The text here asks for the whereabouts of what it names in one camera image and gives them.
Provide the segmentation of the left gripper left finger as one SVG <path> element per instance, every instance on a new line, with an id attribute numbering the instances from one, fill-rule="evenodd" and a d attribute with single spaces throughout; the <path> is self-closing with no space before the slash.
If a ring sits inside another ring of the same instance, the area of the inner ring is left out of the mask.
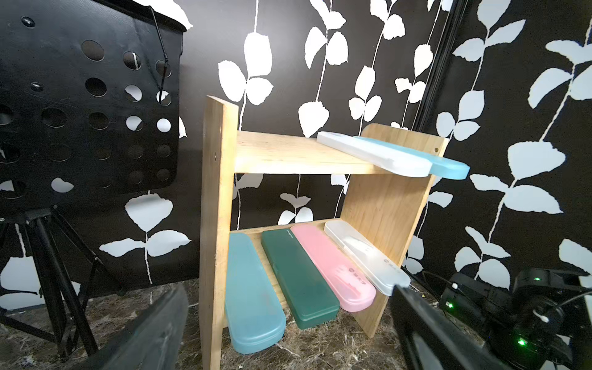
<path id="1" fill-rule="evenodd" d="M 182 284 L 164 293 L 75 369 L 174 369 L 187 322 Z"/>

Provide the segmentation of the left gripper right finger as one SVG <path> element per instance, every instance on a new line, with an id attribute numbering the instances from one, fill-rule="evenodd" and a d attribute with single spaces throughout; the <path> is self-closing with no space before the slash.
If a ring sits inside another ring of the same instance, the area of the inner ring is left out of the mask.
<path id="1" fill-rule="evenodd" d="M 390 309 L 408 369 L 508 369 L 420 294 L 394 287 Z"/>

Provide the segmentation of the light blue pencil case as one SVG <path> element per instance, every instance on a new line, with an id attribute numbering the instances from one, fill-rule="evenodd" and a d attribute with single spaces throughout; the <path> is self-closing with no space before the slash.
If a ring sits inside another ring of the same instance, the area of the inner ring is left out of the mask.
<path id="1" fill-rule="evenodd" d="M 368 137 L 356 137 L 356 139 L 364 140 L 368 143 L 378 144 L 388 147 L 389 149 L 399 150 L 407 154 L 412 154 L 417 157 L 422 157 L 432 163 L 430 174 L 442 177 L 448 180 L 465 180 L 470 172 L 470 167 L 457 160 L 451 160 L 445 157 L 438 157 L 436 155 L 428 154 L 420 150 L 411 149 L 405 146 L 399 146 L 393 143 L 388 143 L 381 140 L 376 140 Z"/>

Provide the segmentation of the white pencil case top shelf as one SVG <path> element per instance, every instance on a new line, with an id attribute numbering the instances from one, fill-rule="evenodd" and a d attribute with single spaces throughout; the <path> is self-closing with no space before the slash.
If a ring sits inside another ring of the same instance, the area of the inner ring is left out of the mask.
<path id="1" fill-rule="evenodd" d="M 427 177 L 433 167 L 433 163 L 417 150 L 390 143 L 375 143 L 362 137 L 330 132 L 318 133 L 317 141 L 404 177 Z"/>

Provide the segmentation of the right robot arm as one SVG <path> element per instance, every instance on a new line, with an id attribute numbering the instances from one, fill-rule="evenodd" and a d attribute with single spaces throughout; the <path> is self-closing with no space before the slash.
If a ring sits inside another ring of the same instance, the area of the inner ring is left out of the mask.
<path id="1" fill-rule="evenodd" d="M 456 273 L 439 307 L 514 369 L 591 367 L 591 277 L 583 273 L 533 268 L 512 291 Z"/>

